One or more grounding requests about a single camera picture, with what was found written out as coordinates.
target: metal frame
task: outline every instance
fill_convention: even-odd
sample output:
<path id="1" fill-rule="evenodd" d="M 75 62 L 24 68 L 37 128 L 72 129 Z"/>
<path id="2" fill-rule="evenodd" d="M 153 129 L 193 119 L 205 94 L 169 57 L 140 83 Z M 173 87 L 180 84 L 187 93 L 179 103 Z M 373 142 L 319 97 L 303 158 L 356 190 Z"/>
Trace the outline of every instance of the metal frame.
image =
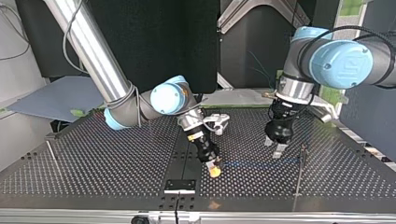
<path id="1" fill-rule="evenodd" d="M 138 212 L 110 210 L 40 210 L 0 209 L 0 223 L 131 223 L 134 216 L 149 217 L 157 223 L 175 223 L 173 212 Z M 179 212 L 181 223 L 394 223 L 395 215 L 346 213 L 199 213 Z"/>
<path id="2" fill-rule="evenodd" d="M 223 89 L 233 89 L 233 84 L 228 82 L 220 73 L 218 73 L 218 84 Z"/>
<path id="3" fill-rule="evenodd" d="M 218 20 L 219 31 L 226 34 L 251 9 L 258 6 L 273 7 L 291 23 L 293 21 L 294 4 L 296 4 L 296 0 L 233 0 Z M 298 5 L 293 26 L 297 28 L 309 22 L 310 20 L 303 9 Z"/>

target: gray panel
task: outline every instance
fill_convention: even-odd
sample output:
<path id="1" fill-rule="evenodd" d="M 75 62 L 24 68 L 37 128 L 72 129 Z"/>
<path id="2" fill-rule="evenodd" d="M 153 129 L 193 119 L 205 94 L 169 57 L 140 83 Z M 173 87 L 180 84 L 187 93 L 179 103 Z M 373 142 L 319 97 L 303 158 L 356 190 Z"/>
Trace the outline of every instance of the gray panel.
<path id="1" fill-rule="evenodd" d="M 386 32 L 394 24 L 396 1 L 375 0 L 368 3 L 363 26 Z M 347 90 L 349 104 L 343 105 L 340 120 L 354 133 L 396 161 L 394 111 L 396 91 L 374 86 Z"/>
<path id="2" fill-rule="evenodd" d="M 48 119 L 74 122 L 70 110 L 88 113 L 103 103 L 103 97 L 90 77 L 62 77 L 21 98 L 7 109 Z"/>

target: robotic arm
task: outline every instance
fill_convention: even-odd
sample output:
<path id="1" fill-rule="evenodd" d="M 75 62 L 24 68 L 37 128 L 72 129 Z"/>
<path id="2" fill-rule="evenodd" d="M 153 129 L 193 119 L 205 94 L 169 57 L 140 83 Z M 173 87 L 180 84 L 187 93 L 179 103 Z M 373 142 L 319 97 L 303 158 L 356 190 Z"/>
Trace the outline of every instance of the robotic arm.
<path id="1" fill-rule="evenodd" d="M 176 115 L 188 139 L 198 148 L 198 158 L 212 177 L 220 175 L 219 148 L 210 131 L 222 134 L 228 115 L 205 118 L 183 76 L 173 77 L 152 91 L 138 93 L 127 81 L 91 12 L 83 0 L 45 0 L 84 63 L 107 104 L 106 123 L 114 130 L 140 125 L 162 115 Z M 212 129 L 206 123 L 214 122 Z"/>
<path id="2" fill-rule="evenodd" d="M 270 107 L 273 117 L 265 127 L 266 145 L 278 143 L 273 158 L 279 158 L 290 143 L 294 120 L 309 105 L 315 104 L 317 97 L 311 93 L 315 85 L 339 90 L 360 84 L 396 85 L 393 46 L 379 38 L 332 40 L 332 34 L 313 41 L 327 31 L 300 27 L 291 40 L 283 74 L 276 87 L 276 99 Z"/>

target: small yellow object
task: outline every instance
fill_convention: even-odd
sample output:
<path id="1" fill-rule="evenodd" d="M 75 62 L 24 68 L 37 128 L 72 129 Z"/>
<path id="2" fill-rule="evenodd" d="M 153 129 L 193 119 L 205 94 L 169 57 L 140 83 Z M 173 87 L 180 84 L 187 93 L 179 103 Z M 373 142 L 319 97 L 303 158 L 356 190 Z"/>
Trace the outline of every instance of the small yellow object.
<path id="1" fill-rule="evenodd" d="M 220 168 L 218 166 L 214 166 L 214 167 L 209 169 L 209 173 L 210 173 L 210 177 L 216 178 L 219 175 L 221 175 L 221 170 L 220 170 Z"/>

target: white wall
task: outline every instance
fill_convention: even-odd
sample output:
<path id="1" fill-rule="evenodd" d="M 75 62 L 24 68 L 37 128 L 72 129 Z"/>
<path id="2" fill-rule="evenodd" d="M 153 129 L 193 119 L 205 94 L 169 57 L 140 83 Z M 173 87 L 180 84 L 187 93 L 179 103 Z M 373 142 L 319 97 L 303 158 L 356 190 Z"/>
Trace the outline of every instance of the white wall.
<path id="1" fill-rule="evenodd" d="M 14 0 L 0 0 L 0 2 L 16 10 Z M 20 28 L 13 14 L 6 13 L 14 25 Z M 19 54 L 25 48 L 26 43 L 15 34 L 0 15 L 0 58 Z M 19 58 L 0 61 L 0 109 L 21 96 L 40 89 L 45 83 L 30 49 Z M 9 112 L 0 113 L 0 170 L 42 144 L 44 136 L 50 131 L 49 119 Z"/>

